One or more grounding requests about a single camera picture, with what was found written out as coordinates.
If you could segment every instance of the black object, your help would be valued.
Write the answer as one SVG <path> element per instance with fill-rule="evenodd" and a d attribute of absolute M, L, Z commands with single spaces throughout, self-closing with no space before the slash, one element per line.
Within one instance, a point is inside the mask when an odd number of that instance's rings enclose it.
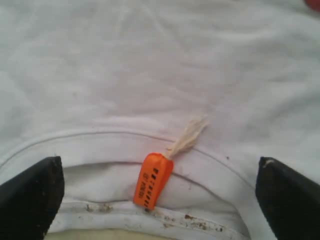
<path fill-rule="evenodd" d="M 0 186 L 0 239 L 43 240 L 65 192 L 61 158 L 47 157 Z"/>
<path fill-rule="evenodd" d="M 320 186 L 271 157 L 261 157 L 255 194 L 278 240 L 320 240 Z"/>

